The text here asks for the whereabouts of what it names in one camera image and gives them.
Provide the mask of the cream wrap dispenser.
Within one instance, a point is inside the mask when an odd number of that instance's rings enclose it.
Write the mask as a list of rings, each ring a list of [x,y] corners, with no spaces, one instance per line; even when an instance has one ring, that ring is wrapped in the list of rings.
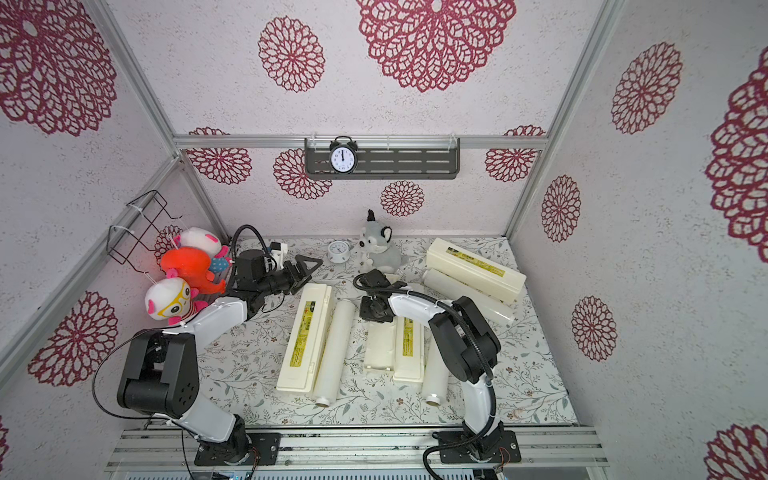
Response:
[[[276,390],[309,394],[315,386],[334,306],[329,285],[308,283],[301,291]]]
[[[424,327],[408,317],[384,324],[364,322],[368,325],[364,369],[391,374],[395,382],[421,385],[426,367]]]

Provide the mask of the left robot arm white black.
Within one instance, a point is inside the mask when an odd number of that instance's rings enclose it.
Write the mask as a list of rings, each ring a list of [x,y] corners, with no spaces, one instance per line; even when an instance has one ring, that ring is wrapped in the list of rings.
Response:
[[[218,297],[212,303],[195,302],[193,315],[177,315],[169,306],[147,300],[149,314],[165,317],[170,324],[140,331],[128,341],[116,393],[120,407],[148,419],[165,420],[195,439],[201,450],[196,459],[199,465],[240,465],[261,459],[244,419],[201,392],[199,354],[251,320],[268,297],[297,294],[323,264],[305,255],[280,262],[275,244],[241,250],[238,240],[234,236],[225,250],[231,273],[217,284]]]

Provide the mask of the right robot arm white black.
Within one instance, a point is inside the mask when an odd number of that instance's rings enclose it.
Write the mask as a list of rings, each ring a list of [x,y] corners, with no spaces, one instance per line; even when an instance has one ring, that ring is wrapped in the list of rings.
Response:
[[[467,449],[477,460],[490,459],[504,433],[493,386],[501,344],[473,300],[467,296],[438,300],[402,281],[392,283],[376,269],[357,275],[353,285],[365,293],[363,319],[384,323],[403,317],[427,326],[443,364],[460,381],[464,433],[438,449]]]

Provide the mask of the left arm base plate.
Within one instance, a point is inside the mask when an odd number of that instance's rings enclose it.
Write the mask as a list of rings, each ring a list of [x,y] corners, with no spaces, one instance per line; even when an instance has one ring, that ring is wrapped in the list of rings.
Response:
[[[195,466],[271,466],[277,461],[282,436],[276,432],[235,433],[222,443],[200,441]]]

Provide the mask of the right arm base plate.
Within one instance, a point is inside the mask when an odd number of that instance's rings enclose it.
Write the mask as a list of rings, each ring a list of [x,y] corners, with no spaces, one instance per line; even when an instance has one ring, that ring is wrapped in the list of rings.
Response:
[[[432,434],[441,447],[440,460],[444,464],[464,463],[520,463],[521,450],[515,433],[500,423],[491,433],[473,443],[448,449],[450,444],[468,438],[468,431],[442,430]]]

